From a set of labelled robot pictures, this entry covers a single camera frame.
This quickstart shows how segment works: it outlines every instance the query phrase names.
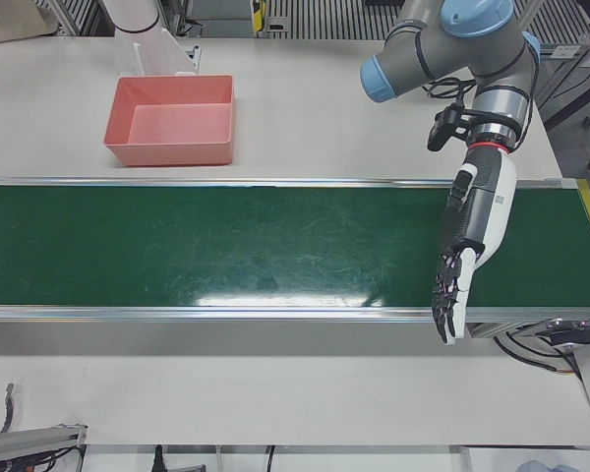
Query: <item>green conveyor belt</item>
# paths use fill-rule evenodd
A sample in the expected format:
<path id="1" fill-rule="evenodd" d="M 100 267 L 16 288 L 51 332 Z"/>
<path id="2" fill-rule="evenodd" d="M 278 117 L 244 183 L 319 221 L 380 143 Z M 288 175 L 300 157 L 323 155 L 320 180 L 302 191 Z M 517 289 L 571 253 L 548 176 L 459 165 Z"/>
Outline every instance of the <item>green conveyor belt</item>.
<path id="1" fill-rule="evenodd" d="M 447 190 L 0 186 L 0 305 L 427 307 Z M 519 190 L 474 307 L 590 307 L 576 190 Z"/>

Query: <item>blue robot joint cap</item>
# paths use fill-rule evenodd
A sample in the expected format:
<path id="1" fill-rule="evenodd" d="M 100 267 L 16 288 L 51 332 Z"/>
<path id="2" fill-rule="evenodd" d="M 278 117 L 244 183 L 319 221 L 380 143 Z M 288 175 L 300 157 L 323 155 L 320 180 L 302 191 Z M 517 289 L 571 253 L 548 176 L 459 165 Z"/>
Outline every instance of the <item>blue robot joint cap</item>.
<path id="1" fill-rule="evenodd" d="M 498 30 L 512 16 L 512 0 L 445 0 L 442 28 L 456 37 L 479 37 Z"/>

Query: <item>robotic arm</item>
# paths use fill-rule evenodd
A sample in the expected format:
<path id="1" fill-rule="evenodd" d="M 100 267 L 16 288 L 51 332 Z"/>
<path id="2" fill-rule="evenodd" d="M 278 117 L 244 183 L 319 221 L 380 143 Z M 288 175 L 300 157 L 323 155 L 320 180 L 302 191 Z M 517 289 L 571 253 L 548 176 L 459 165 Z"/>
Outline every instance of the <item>robotic arm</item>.
<path id="1" fill-rule="evenodd" d="M 375 102 L 463 67 L 477 82 L 472 108 L 465 108 L 460 91 L 436 116 L 428 144 L 440 150 L 456 137 L 468 145 L 443 211 L 432 305 L 446 344 L 463 337 L 472 275 L 506 229 L 516 184 L 508 155 L 524 139 L 539 53 L 538 40 L 521 32 L 513 17 L 512 0 L 407 0 L 383 51 L 361 68 L 363 88 Z"/>

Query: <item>red ring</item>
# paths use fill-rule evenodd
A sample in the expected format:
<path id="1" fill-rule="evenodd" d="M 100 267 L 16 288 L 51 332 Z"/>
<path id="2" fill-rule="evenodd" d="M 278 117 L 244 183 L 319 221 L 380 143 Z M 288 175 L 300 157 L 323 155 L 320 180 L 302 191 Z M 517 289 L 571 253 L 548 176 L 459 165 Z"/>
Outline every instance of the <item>red ring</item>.
<path id="1" fill-rule="evenodd" d="M 492 148 L 498 148 L 504 150 L 507 154 L 509 154 L 509 149 L 507 149 L 503 145 L 499 145 L 498 143 L 492 143 L 491 141 L 481 141 L 479 143 L 475 143 L 472 146 L 468 147 L 469 149 L 477 148 L 478 146 L 491 146 Z"/>

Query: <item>white cylinder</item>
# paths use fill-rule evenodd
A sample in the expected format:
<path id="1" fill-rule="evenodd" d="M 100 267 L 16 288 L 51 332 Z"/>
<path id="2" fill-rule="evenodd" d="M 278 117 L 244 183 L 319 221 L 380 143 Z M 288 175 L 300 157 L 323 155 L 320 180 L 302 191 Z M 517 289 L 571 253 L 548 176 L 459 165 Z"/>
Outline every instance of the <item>white cylinder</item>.
<path id="1" fill-rule="evenodd" d="M 157 18 L 153 0 L 103 0 L 116 28 L 139 31 L 150 27 Z"/>

